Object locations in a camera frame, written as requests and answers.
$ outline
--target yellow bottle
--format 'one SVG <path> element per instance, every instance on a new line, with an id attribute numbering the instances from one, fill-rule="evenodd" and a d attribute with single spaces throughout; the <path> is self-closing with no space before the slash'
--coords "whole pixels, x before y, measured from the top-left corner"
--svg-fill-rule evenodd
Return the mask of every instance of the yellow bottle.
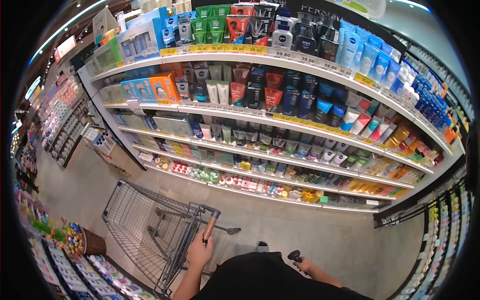
<path id="1" fill-rule="evenodd" d="M 244 171 L 250 171 L 250 162 L 248 159 L 244 158 L 242 162 L 240 162 L 240 168 Z"/>

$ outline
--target bottle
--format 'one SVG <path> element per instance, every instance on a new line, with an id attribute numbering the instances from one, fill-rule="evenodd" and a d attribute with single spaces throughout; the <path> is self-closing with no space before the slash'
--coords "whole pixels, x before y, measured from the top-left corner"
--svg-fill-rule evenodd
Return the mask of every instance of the bottle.
<path id="1" fill-rule="evenodd" d="M 272 47 L 288 49 L 292 48 L 293 35 L 289 31 L 290 27 L 286 22 L 281 21 L 277 27 L 278 29 L 272 33 Z"/>
<path id="2" fill-rule="evenodd" d="M 287 22 L 287 26 L 289 27 L 289 31 L 291 33 L 292 30 L 293 30 L 293 25 L 295 24 L 295 22 L 292 20 L 292 18 L 291 18 L 292 14 L 288 10 L 288 8 L 279 7 L 276 13 L 277 13 L 277 16 L 276 16 L 276 19 L 275 19 L 275 31 L 278 29 L 278 26 L 282 22 Z"/>
<path id="3" fill-rule="evenodd" d="M 299 28 L 300 33 L 295 38 L 294 50 L 305 54 L 315 55 L 317 41 L 313 38 L 313 26 L 300 23 Z"/>

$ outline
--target white bottle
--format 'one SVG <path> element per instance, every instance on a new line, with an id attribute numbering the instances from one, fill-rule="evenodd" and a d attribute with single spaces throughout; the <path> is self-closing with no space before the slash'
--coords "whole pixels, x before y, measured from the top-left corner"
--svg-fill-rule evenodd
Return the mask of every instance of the white bottle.
<path id="1" fill-rule="evenodd" d="M 292 48 L 293 35 L 289 29 L 285 22 L 278 25 L 278 29 L 272 33 L 272 47 L 288 50 Z"/>

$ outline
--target sign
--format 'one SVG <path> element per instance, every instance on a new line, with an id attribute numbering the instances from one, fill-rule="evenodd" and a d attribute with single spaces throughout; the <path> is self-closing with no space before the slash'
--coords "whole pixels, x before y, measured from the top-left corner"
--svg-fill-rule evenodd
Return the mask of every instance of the sign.
<path id="1" fill-rule="evenodd" d="M 38 86 L 40 83 L 40 80 L 42 79 L 41 76 L 38 76 L 32 83 L 32 85 L 28 88 L 27 93 L 25 94 L 25 100 L 28 100 L 30 96 L 32 95 L 33 91 L 35 91 L 35 88 Z"/>
<path id="2" fill-rule="evenodd" d="M 55 53 L 54 53 L 55 62 L 59 63 L 62 57 L 67 55 L 67 53 L 70 52 L 76 46 L 77 46 L 77 42 L 75 41 L 75 36 L 70 36 L 69 38 L 67 38 L 66 41 L 61 43 L 57 47 L 57 50 L 55 50 Z"/>
<path id="3" fill-rule="evenodd" d="M 358 13 L 365 18 L 379 20 L 385 15 L 385 0 L 327 0 Z"/>
<path id="4" fill-rule="evenodd" d="M 127 100 L 127 107 L 135 114 L 144 116 L 144 110 L 140 107 L 138 100 Z"/>

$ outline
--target cart wheel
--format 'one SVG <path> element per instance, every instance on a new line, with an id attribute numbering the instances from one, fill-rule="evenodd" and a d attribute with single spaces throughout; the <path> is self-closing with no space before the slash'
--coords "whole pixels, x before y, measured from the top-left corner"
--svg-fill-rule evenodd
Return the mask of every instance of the cart wheel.
<path id="1" fill-rule="evenodd" d="M 228 234 L 235 234 L 239 231 L 241 231 L 241 228 L 229 228 L 229 229 L 227 229 Z"/>

